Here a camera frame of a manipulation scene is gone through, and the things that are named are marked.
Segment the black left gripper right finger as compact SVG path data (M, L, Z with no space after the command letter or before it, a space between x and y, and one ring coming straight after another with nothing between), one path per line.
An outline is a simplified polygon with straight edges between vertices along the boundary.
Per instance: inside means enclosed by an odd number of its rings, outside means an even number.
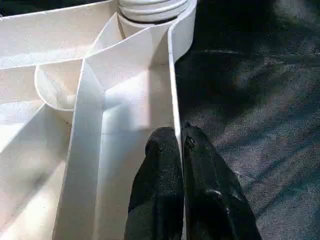
M186 122L181 143L187 239L259 240L241 184L205 132Z

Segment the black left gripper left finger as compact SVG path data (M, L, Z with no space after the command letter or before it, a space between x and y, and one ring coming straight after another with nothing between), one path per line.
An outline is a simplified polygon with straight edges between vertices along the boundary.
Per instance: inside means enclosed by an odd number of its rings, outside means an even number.
M145 145L134 177L125 240L179 240L184 222L184 185L174 129L160 127Z

